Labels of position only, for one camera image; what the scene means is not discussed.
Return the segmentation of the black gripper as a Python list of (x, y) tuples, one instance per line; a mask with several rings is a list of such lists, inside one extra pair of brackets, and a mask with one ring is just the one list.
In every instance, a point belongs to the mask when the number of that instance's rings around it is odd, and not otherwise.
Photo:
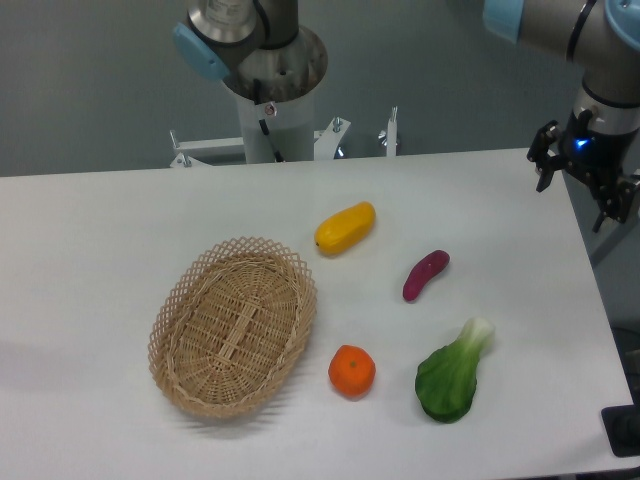
[[(571, 114), (564, 133), (557, 121), (546, 123), (535, 133), (527, 160), (535, 165), (538, 193), (546, 190), (561, 170), (585, 185), (599, 208), (592, 227), (593, 232), (599, 232), (607, 220), (624, 225), (639, 218), (639, 170), (623, 174), (633, 132), (596, 131), (587, 124), (592, 117), (592, 113)], [(551, 147), (558, 142), (558, 153), (553, 153)]]

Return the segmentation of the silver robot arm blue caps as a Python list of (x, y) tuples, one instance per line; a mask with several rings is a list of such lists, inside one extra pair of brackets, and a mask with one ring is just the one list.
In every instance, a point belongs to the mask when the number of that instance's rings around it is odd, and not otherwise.
[[(495, 35), (580, 65), (584, 76), (565, 126), (549, 122), (527, 157), (546, 189), (558, 171), (585, 185), (601, 220), (625, 223), (639, 211), (639, 179), (623, 171), (639, 131), (639, 5), (635, 1), (488, 1)], [(184, 61), (223, 81), (261, 116), (310, 93), (328, 59), (303, 27), (294, 1), (191, 1), (172, 32)]]

